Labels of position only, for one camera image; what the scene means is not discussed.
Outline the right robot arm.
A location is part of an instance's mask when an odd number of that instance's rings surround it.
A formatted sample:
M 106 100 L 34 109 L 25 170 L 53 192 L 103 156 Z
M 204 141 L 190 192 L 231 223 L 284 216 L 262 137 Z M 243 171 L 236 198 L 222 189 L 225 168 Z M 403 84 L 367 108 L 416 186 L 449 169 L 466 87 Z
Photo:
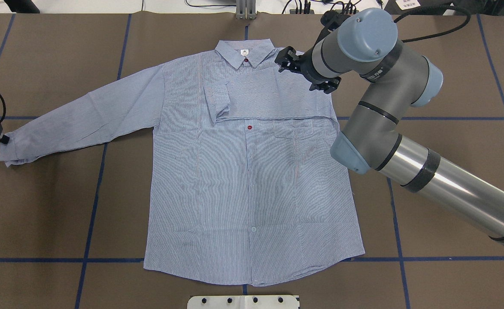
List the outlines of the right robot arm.
M 330 94 L 341 76 L 357 73 L 369 86 L 332 144 L 331 156 L 349 170 L 376 170 L 409 192 L 440 203 L 504 247 L 504 191 L 397 131 L 409 108 L 423 107 L 442 88 L 443 73 L 398 38 L 397 19 L 383 9 L 355 15 L 335 11 L 302 55 L 282 49 L 279 71 L 301 74 L 310 90 Z

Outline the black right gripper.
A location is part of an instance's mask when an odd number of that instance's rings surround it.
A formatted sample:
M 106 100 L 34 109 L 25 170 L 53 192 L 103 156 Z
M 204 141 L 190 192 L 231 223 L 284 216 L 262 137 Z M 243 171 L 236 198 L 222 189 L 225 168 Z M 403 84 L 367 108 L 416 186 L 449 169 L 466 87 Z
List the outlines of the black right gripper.
M 340 77 L 324 77 L 313 65 L 313 52 L 307 51 L 302 55 L 298 55 L 297 51 L 291 47 L 285 47 L 278 52 L 274 62 L 279 66 L 278 72 L 289 71 L 292 73 L 301 73 L 311 86 L 310 91 L 319 90 L 325 94 L 331 94 L 340 86 Z

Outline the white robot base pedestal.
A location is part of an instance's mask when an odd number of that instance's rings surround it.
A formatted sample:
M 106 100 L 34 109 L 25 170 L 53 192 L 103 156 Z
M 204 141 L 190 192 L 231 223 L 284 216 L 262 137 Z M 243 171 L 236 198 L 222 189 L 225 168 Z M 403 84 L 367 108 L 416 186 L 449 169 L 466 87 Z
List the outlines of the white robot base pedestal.
M 187 303 L 188 309 L 299 309 L 301 302 L 295 295 L 225 295 L 195 296 Z

